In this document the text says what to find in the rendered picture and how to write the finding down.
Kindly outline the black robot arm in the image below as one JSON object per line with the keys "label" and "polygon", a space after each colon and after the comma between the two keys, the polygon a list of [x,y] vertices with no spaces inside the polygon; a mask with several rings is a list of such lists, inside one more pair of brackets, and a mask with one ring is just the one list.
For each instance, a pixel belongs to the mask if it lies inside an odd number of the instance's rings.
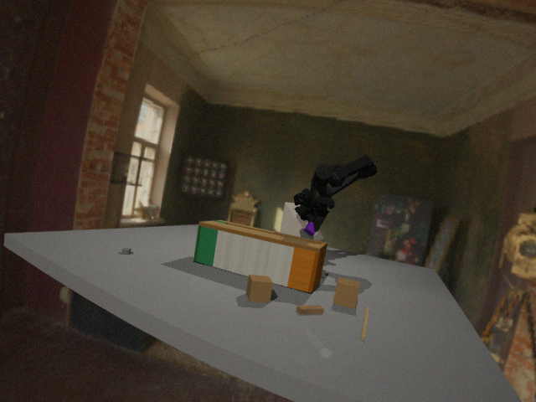
{"label": "black robot arm", "polygon": [[[316,172],[312,179],[313,188],[321,188],[326,191],[327,198],[331,198],[335,193],[338,193],[349,184],[359,179],[366,179],[376,174],[378,167],[371,161],[369,157],[363,156],[346,165],[327,166],[319,164],[316,167]],[[327,184],[330,185],[327,186]],[[316,199],[316,194],[310,192],[308,188],[304,188],[301,193],[294,196],[294,202],[297,206],[295,210],[300,215],[306,209],[311,210],[307,205]]]}

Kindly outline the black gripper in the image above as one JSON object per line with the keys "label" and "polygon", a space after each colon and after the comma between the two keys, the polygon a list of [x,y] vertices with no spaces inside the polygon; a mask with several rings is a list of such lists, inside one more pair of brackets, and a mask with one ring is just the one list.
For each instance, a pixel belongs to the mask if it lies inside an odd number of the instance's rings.
{"label": "black gripper", "polygon": [[[327,193],[321,188],[313,188],[311,192],[315,192],[316,199],[314,203],[311,201],[307,207],[311,210],[306,209],[301,213],[301,219],[308,220],[308,223],[314,223],[315,232],[317,232],[326,218],[329,211],[327,207],[332,209],[334,207],[334,201],[332,198],[327,198]],[[328,206],[329,205],[329,206]]]}

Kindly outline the purple cube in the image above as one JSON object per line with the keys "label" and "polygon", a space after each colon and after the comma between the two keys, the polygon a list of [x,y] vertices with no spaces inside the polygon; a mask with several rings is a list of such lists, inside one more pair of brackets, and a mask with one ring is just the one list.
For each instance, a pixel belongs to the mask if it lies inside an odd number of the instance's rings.
{"label": "purple cube", "polygon": [[304,231],[309,234],[310,236],[313,236],[316,234],[315,232],[315,229],[314,229],[314,223],[311,222],[309,224],[307,224],[307,227],[304,229]]}

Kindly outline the tan wooden stick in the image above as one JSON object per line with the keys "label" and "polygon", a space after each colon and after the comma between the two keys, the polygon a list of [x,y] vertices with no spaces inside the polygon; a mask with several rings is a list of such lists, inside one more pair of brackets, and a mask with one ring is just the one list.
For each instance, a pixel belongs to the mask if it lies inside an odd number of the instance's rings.
{"label": "tan wooden stick", "polygon": [[361,339],[360,340],[364,340],[365,337],[366,337],[366,329],[367,329],[367,321],[369,319],[369,307],[367,307],[365,309],[365,313],[364,313],[364,320],[363,320],[363,330],[361,332]]}

